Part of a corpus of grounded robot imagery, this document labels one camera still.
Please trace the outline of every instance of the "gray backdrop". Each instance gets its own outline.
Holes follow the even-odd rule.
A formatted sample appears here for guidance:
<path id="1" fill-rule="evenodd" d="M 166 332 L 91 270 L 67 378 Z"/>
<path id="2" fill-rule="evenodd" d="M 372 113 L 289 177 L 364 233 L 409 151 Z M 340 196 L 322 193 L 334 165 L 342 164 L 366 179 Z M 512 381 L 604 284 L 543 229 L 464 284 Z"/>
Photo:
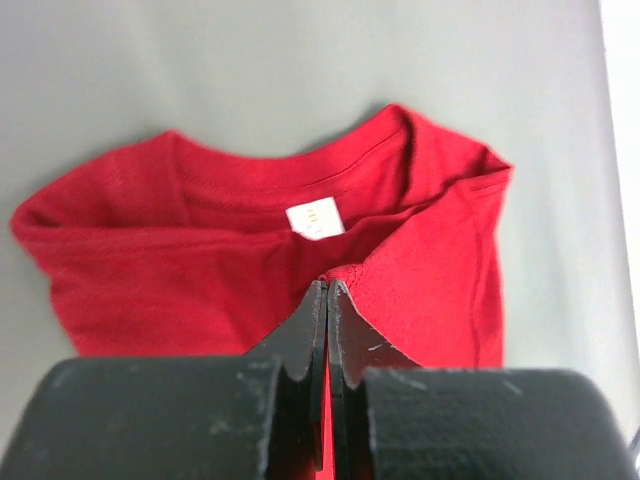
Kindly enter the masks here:
<path id="1" fill-rule="evenodd" d="M 499 231 L 511 366 L 593 378 L 629 437 L 640 369 L 596 0 L 4 0 L 0 221 L 36 187 L 169 127 L 287 155 L 400 101 L 516 165 Z M 0 238 L 0 448 L 72 355 Z"/>

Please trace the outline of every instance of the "gray surface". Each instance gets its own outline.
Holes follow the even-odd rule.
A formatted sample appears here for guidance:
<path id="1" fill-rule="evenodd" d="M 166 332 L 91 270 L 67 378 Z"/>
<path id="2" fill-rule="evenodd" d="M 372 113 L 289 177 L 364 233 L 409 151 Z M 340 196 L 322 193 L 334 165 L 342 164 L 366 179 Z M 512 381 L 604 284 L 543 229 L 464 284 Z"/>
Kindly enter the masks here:
<path id="1" fill-rule="evenodd" d="M 110 147 L 177 127 L 284 155 L 388 101 L 491 143 L 517 167 L 500 228 L 511 366 L 591 376 L 640 421 L 595 0 L 4 0 L 0 221 Z M 72 353 L 46 281 L 0 238 L 0 445 Z"/>

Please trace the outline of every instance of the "neckline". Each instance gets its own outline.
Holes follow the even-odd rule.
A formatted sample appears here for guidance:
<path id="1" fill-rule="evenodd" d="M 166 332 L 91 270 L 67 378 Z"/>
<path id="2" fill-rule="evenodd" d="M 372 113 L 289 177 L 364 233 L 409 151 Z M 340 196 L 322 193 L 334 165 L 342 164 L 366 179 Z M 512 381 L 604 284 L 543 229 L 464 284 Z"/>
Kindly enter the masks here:
<path id="1" fill-rule="evenodd" d="M 178 182 L 205 200 L 262 209 L 336 196 L 357 184 L 378 154 L 405 143 L 406 109 L 390 104 L 340 138 L 314 150 L 282 157 L 251 157 L 198 142 L 179 130 L 165 133 Z"/>

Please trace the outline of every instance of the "red t-shirt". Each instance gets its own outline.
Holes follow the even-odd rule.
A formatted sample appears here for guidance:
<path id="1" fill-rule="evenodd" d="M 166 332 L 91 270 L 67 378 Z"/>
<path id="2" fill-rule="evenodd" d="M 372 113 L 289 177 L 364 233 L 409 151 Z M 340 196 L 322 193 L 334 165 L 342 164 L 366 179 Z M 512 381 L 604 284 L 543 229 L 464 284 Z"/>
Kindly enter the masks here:
<path id="1" fill-rule="evenodd" d="M 169 131 L 18 207 L 13 232 L 80 355 L 242 354 L 324 278 L 420 365 L 501 365 L 494 230 L 509 165 L 399 105 L 264 160 Z M 331 197 L 344 233 L 292 231 L 287 209 Z"/>

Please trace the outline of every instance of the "size tag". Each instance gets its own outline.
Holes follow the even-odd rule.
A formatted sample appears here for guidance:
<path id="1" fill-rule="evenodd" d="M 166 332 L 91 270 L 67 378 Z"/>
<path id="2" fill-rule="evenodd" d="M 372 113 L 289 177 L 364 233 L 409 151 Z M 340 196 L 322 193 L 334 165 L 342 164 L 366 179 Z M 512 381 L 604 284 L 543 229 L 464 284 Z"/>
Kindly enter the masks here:
<path id="1" fill-rule="evenodd" d="M 333 197 L 296 205 L 286 210 L 291 230 L 309 240 L 322 240 L 344 233 Z"/>

